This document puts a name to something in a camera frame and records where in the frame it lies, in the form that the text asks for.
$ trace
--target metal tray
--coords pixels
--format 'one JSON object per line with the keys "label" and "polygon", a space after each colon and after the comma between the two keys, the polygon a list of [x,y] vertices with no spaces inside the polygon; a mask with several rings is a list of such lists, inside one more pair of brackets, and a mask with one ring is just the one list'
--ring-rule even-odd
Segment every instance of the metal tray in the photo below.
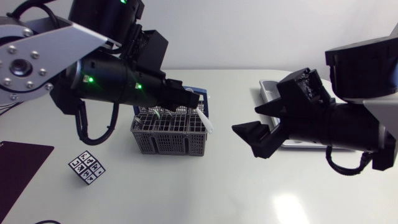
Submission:
{"label": "metal tray", "polygon": [[[264,102],[270,102],[274,99],[277,99],[280,97],[278,89],[276,88],[276,84],[280,80],[260,80],[260,86],[261,86],[261,96]],[[331,97],[336,98],[337,103],[343,103],[342,100],[337,98],[333,90],[331,89],[331,83],[327,80],[322,80],[323,86],[326,88],[328,93],[330,94]],[[270,117],[272,121],[272,125],[270,125],[270,129],[274,128],[279,124],[279,118],[275,117]],[[301,142],[301,141],[294,141],[294,140],[286,140],[283,144],[282,147],[290,148],[310,148],[310,149],[326,149],[326,146],[321,145],[321,144],[314,144],[310,142]]]}

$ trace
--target dark mat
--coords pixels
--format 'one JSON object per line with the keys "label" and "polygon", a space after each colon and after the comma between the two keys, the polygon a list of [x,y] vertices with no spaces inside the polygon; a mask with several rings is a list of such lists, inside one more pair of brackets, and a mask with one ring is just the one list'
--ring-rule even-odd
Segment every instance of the dark mat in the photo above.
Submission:
{"label": "dark mat", "polygon": [[52,146],[0,142],[0,223],[53,149]]}

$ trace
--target cable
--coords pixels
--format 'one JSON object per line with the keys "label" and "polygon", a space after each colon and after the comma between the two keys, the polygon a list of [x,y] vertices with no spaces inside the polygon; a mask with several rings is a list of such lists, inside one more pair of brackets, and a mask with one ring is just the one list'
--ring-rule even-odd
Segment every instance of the cable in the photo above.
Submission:
{"label": "cable", "polygon": [[58,29],[60,28],[60,24],[58,22],[57,17],[55,16],[55,14],[51,11],[51,9],[47,6],[45,6],[42,2],[44,3],[48,3],[50,2],[49,0],[46,1],[26,1],[24,3],[22,3],[21,5],[19,5],[14,12],[12,13],[7,13],[8,17],[13,17],[15,19],[20,19],[21,15],[26,12],[26,10],[32,8],[32,7],[37,7],[39,9],[42,9],[43,11],[45,11],[47,13],[47,15],[49,15],[49,18],[51,19],[51,22],[54,26],[54,28]]}
{"label": "cable", "polygon": [[10,104],[8,104],[8,105],[2,105],[2,106],[0,106],[0,107],[8,107],[8,106],[11,106],[11,105],[14,105],[14,104],[16,104],[16,103],[10,103]]}
{"label": "cable", "polygon": [[13,109],[14,107],[16,107],[16,106],[18,106],[18,105],[21,105],[22,103],[23,103],[23,102],[18,102],[18,103],[14,103],[12,106],[8,106],[8,107],[6,107],[6,108],[1,108],[0,111],[1,111],[1,110],[5,110],[5,111],[0,112],[0,116],[3,115],[3,114],[5,114],[5,113],[7,113],[9,110]]}
{"label": "cable", "polygon": [[44,220],[44,221],[40,221],[36,224],[45,224],[45,223],[52,223],[52,224],[61,224],[60,222],[57,222],[55,220]]}
{"label": "cable", "polygon": [[349,169],[345,167],[341,167],[337,164],[335,164],[331,160],[331,151],[332,147],[328,146],[326,148],[326,160],[328,161],[330,167],[334,169],[337,173],[342,174],[342,175],[356,175],[362,172],[362,170],[372,161],[372,154],[368,152],[362,153],[361,156],[361,162],[359,163],[359,167],[354,168],[354,169]]}
{"label": "cable", "polygon": [[110,135],[112,134],[112,132],[116,126],[116,121],[118,120],[118,114],[119,114],[119,103],[113,103],[111,124],[107,127],[108,130],[98,139],[90,139],[88,137],[88,122],[87,122],[86,106],[85,106],[85,102],[82,101],[81,104],[78,106],[78,110],[75,114],[76,129],[77,129],[77,134],[79,135],[80,140],[82,140],[85,144],[87,144],[89,146],[96,146],[98,144],[101,144],[105,140],[107,140],[107,138],[110,137]]}

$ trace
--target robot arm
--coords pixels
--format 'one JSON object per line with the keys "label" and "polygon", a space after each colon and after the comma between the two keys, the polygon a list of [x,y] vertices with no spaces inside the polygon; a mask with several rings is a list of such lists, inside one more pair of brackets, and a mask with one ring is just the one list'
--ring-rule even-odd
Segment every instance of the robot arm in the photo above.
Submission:
{"label": "robot arm", "polygon": [[[343,175],[355,175],[373,160],[373,169],[394,165],[398,138],[398,37],[367,40],[326,52],[333,92],[347,103],[335,103],[316,70],[291,73],[277,84],[280,98],[256,112],[280,119],[273,130],[260,122],[233,126],[254,156],[269,158],[286,139],[328,146],[326,159]],[[363,151],[357,169],[331,159],[333,147]]]}
{"label": "robot arm", "polygon": [[[168,110],[197,107],[199,96],[160,70],[168,42],[136,23],[144,9],[141,0],[74,0],[69,20],[44,5],[50,1],[29,0],[0,17],[0,104],[50,92],[64,114],[76,116],[79,137],[90,145],[112,133],[120,103]],[[21,22],[31,7],[43,9],[49,18]],[[114,103],[111,125],[95,141],[87,136],[81,98]]]}

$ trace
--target bolt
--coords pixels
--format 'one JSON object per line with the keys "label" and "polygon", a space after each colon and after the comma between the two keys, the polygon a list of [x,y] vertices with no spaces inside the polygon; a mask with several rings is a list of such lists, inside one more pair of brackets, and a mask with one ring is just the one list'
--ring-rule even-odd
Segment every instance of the bolt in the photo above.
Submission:
{"label": "bolt", "polygon": [[5,78],[3,84],[5,86],[11,86],[11,79],[10,78]]}
{"label": "bolt", "polygon": [[32,51],[32,53],[30,54],[30,56],[33,58],[33,59],[39,59],[40,58],[40,55],[39,55],[39,53],[37,52],[37,51]]}
{"label": "bolt", "polygon": [[18,98],[19,98],[18,95],[15,94],[15,93],[13,93],[13,94],[10,95],[10,99],[11,99],[11,100],[18,100]]}
{"label": "bolt", "polygon": [[25,37],[30,37],[30,36],[33,35],[33,32],[32,32],[30,29],[26,28],[26,29],[24,29],[24,31],[22,32],[22,34],[23,34]]}
{"label": "bolt", "polygon": [[44,88],[45,88],[45,90],[47,90],[47,91],[51,91],[53,88],[54,88],[54,86],[52,85],[52,84],[46,84],[45,86],[44,86]]}
{"label": "bolt", "polygon": [[34,85],[34,83],[33,83],[32,81],[28,81],[28,82],[26,83],[26,87],[27,87],[27,88],[33,88],[33,87],[35,87],[35,85]]}
{"label": "bolt", "polygon": [[47,74],[47,71],[44,68],[39,70],[39,75],[45,76],[46,74]]}
{"label": "bolt", "polygon": [[14,45],[10,45],[8,47],[8,53],[10,54],[16,54],[17,53],[17,48]]}

